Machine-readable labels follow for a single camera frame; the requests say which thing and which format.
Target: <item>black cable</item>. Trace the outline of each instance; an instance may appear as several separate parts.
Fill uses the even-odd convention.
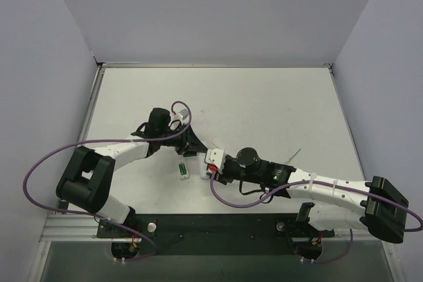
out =
[[[262,195],[260,195],[259,199],[262,199],[264,195],[266,195],[266,192],[264,192]],[[262,204],[269,204],[273,200],[273,197],[274,197],[273,195],[270,196],[270,199],[268,201],[263,201]]]
[[[288,230],[285,229],[284,232],[285,232],[286,240],[287,240],[287,243],[288,243],[288,248],[289,248],[289,250],[291,250],[292,254],[295,254],[295,248],[293,247],[293,241],[292,241],[291,237],[289,236]]]
[[[262,189],[252,190],[252,191],[243,193],[243,177],[240,177],[239,178],[239,192],[243,195],[250,195],[250,194],[254,194],[254,193],[262,193],[263,190]]]
[[[182,122],[181,122],[179,119],[176,119],[176,120],[173,120],[173,121],[171,122],[171,124],[169,125],[169,127],[172,127],[172,124],[174,124],[175,122],[179,122],[179,124],[178,124],[178,125],[177,125],[177,127],[176,127],[176,128],[174,128],[173,130],[178,129],[178,128],[182,125]]]
[[[146,122],[143,122],[138,128],[137,128],[137,130],[136,130],[136,132],[140,132],[144,127],[145,127],[145,125],[146,125],[147,123]]]

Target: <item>wire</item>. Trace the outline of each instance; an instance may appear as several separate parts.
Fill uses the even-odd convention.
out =
[[[285,165],[288,165],[289,163],[291,163],[291,161],[293,160],[293,158],[295,158],[300,151],[301,151],[301,148],[298,149],[298,151],[295,152],[292,157],[290,157],[289,159],[287,159],[287,161],[285,161],[284,164]]]
[[[179,122],[179,123],[178,123],[177,127],[176,127],[176,128],[174,128],[173,130],[178,129],[178,128],[182,125],[182,122],[181,122],[179,119],[176,119],[176,120],[173,120],[173,121],[171,122],[171,124],[169,125],[169,127],[172,127],[172,124],[174,124],[175,122]]]
[[[327,259],[327,260],[313,260],[312,261],[312,260],[304,258],[304,257],[302,257],[302,259],[304,259],[307,262],[313,262],[314,264],[331,264],[332,262],[338,261],[338,260],[342,259],[343,257],[345,257],[346,255],[348,255],[350,253],[351,249],[352,249],[353,242],[354,242],[353,233],[352,233],[352,229],[350,229],[350,244],[348,245],[347,249],[343,253],[341,253],[341,254],[339,254],[336,257],[333,257],[331,259]],[[299,247],[300,247],[300,245],[298,245],[295,248],[296,254],[298,254]]]
[[[260,195],[260,199],[263,198],[263,196],[266,195],[266,192],[264,192],[262,195]],[[262,201],[262,204],[269,204],[271,201],[273,201],[273,195],[270,196],[270,199],[268,201]]]
[[[145,125],[147,125],[146,122],[143,122],[141,125],[139,125],[139,127],[136,129],[136,132],[140,132],[145,127]]]
[[[137,231],[138,232],[140,232],[141,231],[141,226],[140,225],[138,225],[138,227],[137,227]],[[132,235],[132,241],[131,241],[131,245],[132,246],[134,246],[135,248],[137,248],[138,246],[137,246],[137,244],[135,243],[135,238],[137,237],[137,235],[136,234],[133,234]]]
[[[323,232],[320,234],[318,239],[316,241],[313,241],[311,244],[315,246],[316,244],[322,241],[322,238],[323,238]]]
[[[239,192],[241,193],[241,194],[243,194],[244,196],[247,196],[247,195],[250,195],[250,194],[254,194],[254,193],[262,193],[263,192],[263,190],[252,190],[252,191],[249,191],[249,192],[245,192],[245,193],[243,193],[243,179],[242,178],[240,178],[240,180],[239,180]]]
[[[31,176],[31,174],[35,171],[35,169],[42,164],[45,160],[47,160],[48,158],[54,156],[55,154],[62,152],[63,150],[66,150],[68,148],[72,148],[72,147],[76,147],[78,145],[86,145],[88,143],[132,143],[132,142],[154,142],[154,141],[166,141],[175,137],[178,137],[179,135],[182,135],[191,125],[191,120],[192,120],[192,113],[191,113],[191,109],[188,107],[187,104],[185,104],[184,102],[181,102],[179,100],[177,100],[176,102],[173,102],[172,106],[171,106],[171,110],[173,111],[173,108],[175,105],[177,104],[181,104],[183,105],[187,110],[188,110],[188,115],[189,115],[189,119],[188,119],[188,123],[186,124],[186,126],[184,127],[184,129],[182,129],[181,131],[179,131],[178,133],[175,133],[174,135],[170,135],[168,137],[162,137],[162,138],[152,138],[152,139],[99,139],[99,140],[85,140],[85,141],[78,141],[78,142],[74,142],[74,143],[70,143],[68,145],[64,145],[60,148],[57,148],[56,150],[46,154],[45,156],[43,156],[40,160],[38,160],[33,166],[31,166],[31,168],[29,169],[29,171],[26,173],[23,183],[22,183],[22,190],[24,192],[25,197],[27,198],[27,200],[29,200],[29,202],[39,208],[42,209],[46,209],[48,211],[55,211],[57,213],[70,213],[70,214],[77,214],[77,215],[88,215],[88,216],[94,216],[94,217],[100,217],[97,214],[91,214],[88,213],[86,211],[71,211],[68,209],[61,209],[61,208],[55,208],[55,207],[50,207],[44,204],[41,204],[40,202],[36,201],[34,198],[32,198],[32,196],[29,194],[28,192],[28,180]],[[154,243],[154,241],[152,241],[152,239],[148,238],[147,236],[145,236],[144,234],[131,229],[130,227],[115,223],[114,221],[109,221],[108,219],[105,219],[106,222],[110,223],[111,225],[114,225],[118,228],[124,229],[132,234],[136,234],[137,236],[139,236],[140,238],[148,241],[151,245],[153,245],[153,247],[156,249],[157,251],[157,245],[156,243]],[[134,257],[132,259],[127,259],[125,261],[135,261],[135,260],[140,260],[140,259],[144,259],[147,258],[149,256],[153,256],[156,251],[150,253],[150,254],[144,254],[138,257]]]
[[[248,203],[248,204],[234,204],[234,203],[231,203],[230,201],[224,200],[222,197],[219,196],[219,194],[217,194],[217,192],[214,188],[214,180],[215,180],[215,174],[212,174],[211,178],[210,178],[210,190],[211,190],[212,194],[214,195],[214,197],[216,197],[217,200],[220,201],[221,203],[223,203],[227,206],[230,206],[230,207],[234,207],[234,208],[249,208],[249,207],[257,206],[258,204],[262,203],[263,201],[268,199],[270,196],[278,193],[279,191],[282,191],[286,188],[290,188],[291,186],[303,185],[303,184],[309,184],[310,183],[310,181],[297,181],[297,182],[287,183],[287,184],[278,186],[277,188],[275,188],[274,190],[272,190],[271,192],[269,192],[268,194],[266,194],[265,196],[260,198],[258,201],[254,201],[254,202]],[[375,198],[375,199],[378,199],[379,201],[382,201],[384,203],[388,203],[388,204],[392,205],[393,207],[396,207],[396,208],[398,208],[402,211],[405,211],[407,214],[412,215],[420,223],[419,227],[405,229],[405,232],[418,232],[418,231],[423,230],[423,219],[419,215],[417,215],[415,212],[411,211],[407,207],[404,207],[404,206],[402,206],[402,205],[400,205],[400,204],[398,204],[394,201],[391,201],[390,199],[384,198],[380,195],[376,195],[376,194],[373,194],[373,193],[367,193],[365,191],[360,191],[360,190],[357,190],[355,188],[348,188],[346,186],[334,185],[332,183],[326,183],[326,182],[322,182],[322,181],[316,181],[315,180],[315,181],[313,181],[313,184],[328,186],[330,188],[335,187],[335,188],[338,188],[339,190],[344,190],[344,191],[348,191],[348,192],[354,192],[354,193],[357,193],[357,194],[370,196],[371,198]]]
[[[175,237],[173,237],[171,239],[171,241],[169,241],[167,244],[165,244],[164,246],[160,246],[159,250],[157,251],[158,254],[160,254],[161,252],[165,251],[167,248],[173,246],[174,244],[183,241],[185,239],[185,235],[182,234],[176,234]]]

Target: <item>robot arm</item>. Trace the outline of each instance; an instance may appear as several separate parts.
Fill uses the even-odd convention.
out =
[[[150,157],[161,146],[175,147],[176,152],[185,157],[205,153],[207,148],[198,140],[191,127],[173,139],[136,142],[137,139],[158,139],[178,133],[184,128],[187,116],[186,110],[171,117],[168,110],[154,108],[148,122],[140,125],[126,138],[133,142],[114,143],[94,149],[84,146],[76,148],[56,188],[56,195],[89,213],[115,223],[124,223],[135,211],[109,195],[113,172],[135,160]],[[83,172],[90,173],[91,177],[84,177]]]
[[[253,148],[240,150],[235,159],[221,149],[210,149],[206,154],[206,163],[209,174],[217,173],[218,182],[251,182],[259,184],[264,193],[288,183],[308,182],[290,186],[275,195],[312,201],[313,203],[304,203],[298,215],[302,217],[301,221],[306,220],[318,231],[368,230],[378,239],[396,244],[403,242],[406,223],[406,213],[403,210],[367,195],[335,187],[343,186],[377,194],[408,207],[408,200],[385,178],[375,176],[372,182],[327,178],[293,166],[262,160]],[[334,186],[330,188],[316,182]]]
[[[373,182],[337,180],[308,173],[299,168],[262,160],[253,148],[244,148],[236,158],[221,149],[208,149],[189,127],[179,136],[164,141],[135,142],[136,139],[157,139],[174,135],[184,129],[187,112],[171,117],[168,110],[154,108],[149,121],[140,125],[128,139],[129,143],[115,143],[101,148],[76,148],[56,188],[56,195],[90,213],[115,223],[131,223],[134,209],[109,195],[113,172],[135,160],[150,157],[162,146],[174,147],[185,157],[205,155],[205,171],[216,173],[216,181],[227,184],[233,180],[258,184],[266,193],[296,181],[308,184],[291,186],[276,193],[286,198],[309,199],[297,214],[296,226],[311,227],[315,233],[332,229],[364,229],[381,240],[403,241],[406,213],[391,205],[338,188],[314,184],[321,181],[371,192],[408,207],[408,201],[384,178]],[[83,172],[91,172],[86,178]]]

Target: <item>screw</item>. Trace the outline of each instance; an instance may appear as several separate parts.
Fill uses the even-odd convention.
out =
[[[149,223],[147,225],[148,232],[155,232],[157,228],[157,225],[155,223]]]
[[[284,223],[279,222],[279,223],[276,224],[276,230],[277,231],[284,231],[284,229],[285,229],[285,224]]]

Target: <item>green battery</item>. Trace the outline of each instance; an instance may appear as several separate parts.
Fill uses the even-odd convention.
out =
[[[184,163],[179,163],[179,173],[181,176],[186,175],[186,167]]]

